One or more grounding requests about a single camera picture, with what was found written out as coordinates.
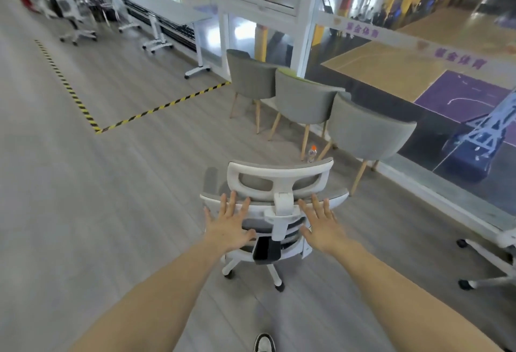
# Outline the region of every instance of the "floor tape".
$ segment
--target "floor tape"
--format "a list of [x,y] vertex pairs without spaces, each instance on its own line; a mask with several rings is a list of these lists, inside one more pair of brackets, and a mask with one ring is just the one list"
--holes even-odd
[[91,127],[94,129],[94,131],[96,133],[100,133],[101,129],[100,129],[99,125],[95,122],[94,118],[91,116],[90,112],[87,110],[87,108],[84,105],[84,103],[79,99],[79,97],[77,96],[77,94],[73,90],[72,86],[70,86],[70,83],[68,83],[68,81],[66,80],[65,76],[62,74],[61,70],[55,64],[54,60],[52,60],[52,56],[50,56],[50,54],[48,53],[48,50],[38,40],[34,40],[34,42],[36,42],[37,46],[39,47],[39,49],[43,53],[43,56],[45,56],[46,61],[48,62],[48,64],[50,64],[50,66],[52,67],[52,69],[56,73],[57,77],[59,78],[59,80],[63,84],[64,88],[66,88],[66,90],[68,91],[70,96],[72,96],[75,104],[81,110],[81,112],[84,115],[84,117],[86,117],[86,120],[89,122]]
[[110,125],[109,127],[106,127],[104,129],[98,131],[97,133],[98,134],[104,133],[104,132],[109,131],[109,130],[111,130],[113,128],[119,127],[121,125],[127,124],[128,122],[136,120],[137,118],[141,118],[143,116],[146,116],[147,114],[158,112],[159,110],[165,109],[165,108],[167,108],[169,106],[172,106],[172,105],[177,105],[179,102],[183,102],[183,101],[192,99],[192,98],[194,98],[194,97],[196,97],[198,95],[205,94],[205,93],[207,93],[209,91],[215,90],[216,88],[221,88],[222,86],[225,86],[225,85],[227,85],[229,83],[231,83],[231,82],[230,81],[225,81],[224,83],[221,83],[219,85],[216,85],[216,86],[213,86],[213,87],[209,87],[206,90],[198,91],[195,94],[187,95],[187,96],[184,96],[183,98],[179,98],[179,99],[177,99],[177,100],[175,100],[173,102],[169,102],[169,103],[166,103],[165,105],[161,105],[161,106],[155,107],[154,109],[147,110],[146,112],[143,112],[143,113],[137,114],[135,116],[132,116],[132,117],[128,118],[127,120],[122,120],[120,122],[117,122],[114,125]]

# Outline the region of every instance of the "plastic water bottle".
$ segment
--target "plastic water bottle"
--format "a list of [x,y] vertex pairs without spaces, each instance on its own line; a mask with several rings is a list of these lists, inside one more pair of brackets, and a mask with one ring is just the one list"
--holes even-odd
[[315,162],[315,157],[317,156],[317,147],[313,145],[310,150],[308,151],[308,158],[306,159],[307,163],[313,163]]

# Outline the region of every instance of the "white folding table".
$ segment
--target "white folding table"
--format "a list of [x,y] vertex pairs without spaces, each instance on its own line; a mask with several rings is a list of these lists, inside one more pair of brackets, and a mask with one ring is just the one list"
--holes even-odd
[[[146,42],[142,46],[144,49],[148,49],[151,53],[154,53],[156,50],[164,48],[165,46],[173,47],[173,45],[165,39],[163,32],[161,31],[161,24],[159,23],[158,18],[170,21],[171,23],[175,23],[178,26],[192,24],[194,31],[193,33],[195,46],[197,50],[197,63],[199,66],[190,71],[187,71],[185,73],[185,79],[188,79],[191,75],[195,74],[196,72],[202,70],[210,70],[210,66],[204,65],[202,62],[201,44],[199,42],[199,33],[197,28],[197,22],[209,19],[211,17],[210,15],[203,13],[201,11],[197,11],[194,8],[175,2],[173,0],[125,1],[134,3],[137,6],[145,9],[145,11],[149,13],[149,19],[151,22],[152,32],[154,34],[154,39]],[[126,28],[138,26],[139,25],[137,25],[136,23],[130,23],[128,25],[121,26],[119,30],[122,31]]]

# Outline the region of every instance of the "black and white shoe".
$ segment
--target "black and white shoe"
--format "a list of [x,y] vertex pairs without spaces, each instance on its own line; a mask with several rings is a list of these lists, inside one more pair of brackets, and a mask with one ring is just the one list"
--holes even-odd
[[273,338],[267,333],[256,337],[254,352],[276,352]]

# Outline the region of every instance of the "forearm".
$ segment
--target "forearm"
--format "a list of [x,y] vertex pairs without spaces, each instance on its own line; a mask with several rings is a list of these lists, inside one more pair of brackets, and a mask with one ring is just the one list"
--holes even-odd
[[332,254],[349,272],[397,351],[500,352],[463,316],[361,244],[339,245]]
[[222,254],[207,240],[193,245],[129,291],[71,351],[173,350],[206,278]]

